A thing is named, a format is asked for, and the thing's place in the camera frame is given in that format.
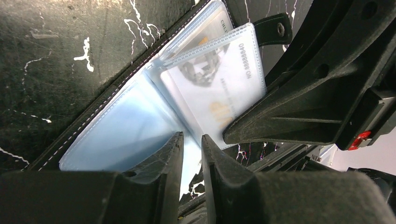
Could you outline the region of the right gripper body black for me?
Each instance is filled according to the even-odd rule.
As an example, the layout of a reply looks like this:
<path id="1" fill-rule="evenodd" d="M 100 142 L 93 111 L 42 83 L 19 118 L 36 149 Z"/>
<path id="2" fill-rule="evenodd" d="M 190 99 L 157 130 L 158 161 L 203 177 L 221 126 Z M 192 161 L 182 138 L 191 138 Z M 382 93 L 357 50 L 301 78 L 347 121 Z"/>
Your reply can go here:
<path id="1" fill-rule="evenodd" d="M 370 88 L 335 144 L 343 151 L 371 146 L 381 135 L 390 133 L 395 126 L 396 91 Z"/>

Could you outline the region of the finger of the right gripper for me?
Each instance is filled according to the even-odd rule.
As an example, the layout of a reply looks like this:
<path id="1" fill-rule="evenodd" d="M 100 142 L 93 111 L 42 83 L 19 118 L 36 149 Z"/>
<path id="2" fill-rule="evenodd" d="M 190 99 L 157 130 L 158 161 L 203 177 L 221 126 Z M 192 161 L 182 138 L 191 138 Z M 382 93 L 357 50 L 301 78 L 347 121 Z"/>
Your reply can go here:
<path id="1" fill-rule="evenodd" d="M 323 48 L 345 15 L 352 0 L 314 0 L 294 40 L 266 76 L 268 87 L 290 81 Z"/>
<path id="2" fill-rule="evenodd" d="M 356 127 L 353 114 L 394 54 L 396 20 L 345 18 L 313 41 L 303 38 L 306 30 L 305 21 L 267 75 L 267 95 L 223 132 L 226 143 L 327 145 Z"/>

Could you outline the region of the black leather card holder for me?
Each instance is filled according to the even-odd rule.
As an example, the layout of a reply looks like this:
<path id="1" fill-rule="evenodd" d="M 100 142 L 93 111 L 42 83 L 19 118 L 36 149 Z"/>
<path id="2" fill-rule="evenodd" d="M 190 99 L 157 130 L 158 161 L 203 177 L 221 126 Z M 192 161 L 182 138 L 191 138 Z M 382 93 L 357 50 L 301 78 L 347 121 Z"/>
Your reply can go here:
<path id="1" fill-rule="evenodd" d="M 30 168 L 43 171 L 125 171 L 141 162 L 176 132 L 184 133 L 185 151 L 201 160 L 200 141 L 194 139 L 160 81 L 165 62 L 252 23 L 259 44 L 263 20 L 233 23 L 224 0 L 203 0 L 167 32 L 141 20 L 138 10 L 125 19 L 127 30 L 136 28 L 147 51 L 133 60 L 80 120 Z"/>

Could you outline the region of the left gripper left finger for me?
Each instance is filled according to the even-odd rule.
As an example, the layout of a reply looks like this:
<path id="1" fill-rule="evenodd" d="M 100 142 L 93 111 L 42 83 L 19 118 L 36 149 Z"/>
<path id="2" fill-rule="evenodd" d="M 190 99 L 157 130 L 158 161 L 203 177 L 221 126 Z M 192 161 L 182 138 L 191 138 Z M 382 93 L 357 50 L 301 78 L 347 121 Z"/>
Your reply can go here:
<path id="1" fill-rule="evenodd" d="M 14 171 L 0 177 L 3 224 L 175 224 L 184 135 L 124 173 Z"/>

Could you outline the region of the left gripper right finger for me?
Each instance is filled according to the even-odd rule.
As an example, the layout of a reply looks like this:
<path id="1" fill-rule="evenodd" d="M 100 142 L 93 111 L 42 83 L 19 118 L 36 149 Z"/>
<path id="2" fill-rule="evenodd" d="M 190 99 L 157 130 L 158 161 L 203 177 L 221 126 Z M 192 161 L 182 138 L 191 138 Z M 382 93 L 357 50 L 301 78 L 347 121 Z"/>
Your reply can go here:
<path id="1" fill-rule="evenodd" d="M 393 224 L 396 217 L 365 174 L 252 172 L 202 137 L 210 224 Z"/>

